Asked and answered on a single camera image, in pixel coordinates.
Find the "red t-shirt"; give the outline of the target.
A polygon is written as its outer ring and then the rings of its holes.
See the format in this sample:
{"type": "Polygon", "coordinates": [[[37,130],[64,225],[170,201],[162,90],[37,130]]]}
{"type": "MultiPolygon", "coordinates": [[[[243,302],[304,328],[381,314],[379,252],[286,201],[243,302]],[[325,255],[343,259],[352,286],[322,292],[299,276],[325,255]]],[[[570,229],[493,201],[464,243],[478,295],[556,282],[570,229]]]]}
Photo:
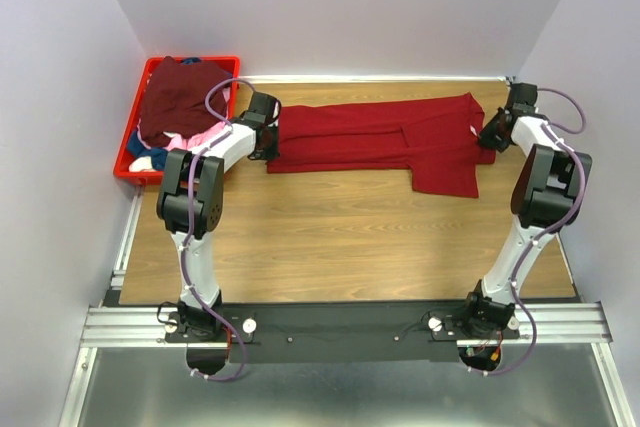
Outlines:
{"type": "Polygon", "coordinates": [[[476,198],[476,168],[494,151],[478,143],[484,111],[459,96],[310,107],[279,119],[279,156],[267,171],[408,170],[416,192],[476,198]]]}

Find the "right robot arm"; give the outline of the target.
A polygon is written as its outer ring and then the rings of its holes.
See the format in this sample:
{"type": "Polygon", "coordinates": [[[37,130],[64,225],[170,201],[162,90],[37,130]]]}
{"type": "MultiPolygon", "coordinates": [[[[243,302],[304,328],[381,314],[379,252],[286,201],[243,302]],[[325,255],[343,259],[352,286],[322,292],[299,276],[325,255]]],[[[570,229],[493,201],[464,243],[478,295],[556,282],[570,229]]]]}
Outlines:
{"type": "Polygon", "coordinates": [[[592,166],[592,157],[573,149],[560,134],[579,135],[586,127],[584,110],[568,94],[513,83],[506,105],[478,135],[480,146],[496,152],[517,146],[526,159],[511,196],[511,230],[492,268],[468,294],[456,322],[465,336],[480,339],[517,329],[515,310],[524,308],[521,287],[547,244],[576,220],[592,166]],[[539,93],[552,93],[572,104],[579,126],[564,126],[540,113],[539,93]]]}

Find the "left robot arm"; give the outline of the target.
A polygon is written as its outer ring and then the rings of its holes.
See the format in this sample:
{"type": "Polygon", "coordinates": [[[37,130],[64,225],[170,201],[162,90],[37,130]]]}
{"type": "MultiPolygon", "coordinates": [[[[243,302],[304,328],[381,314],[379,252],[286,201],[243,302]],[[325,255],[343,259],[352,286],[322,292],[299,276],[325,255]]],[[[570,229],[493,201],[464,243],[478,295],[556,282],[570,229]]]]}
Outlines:
{"type": "Polygon", "coordinates": [[[278,156],[281,103],[255,92],[240,116],[221,123],[204,145],[176,149],[166,159],[156,213],[176,247],[181,293],[162,323],[170,340],[212,342],[228,329],[216,309],[222,294],[213,267],[213,233],[223,210],[225,173],[240,160],[278,156]]]}

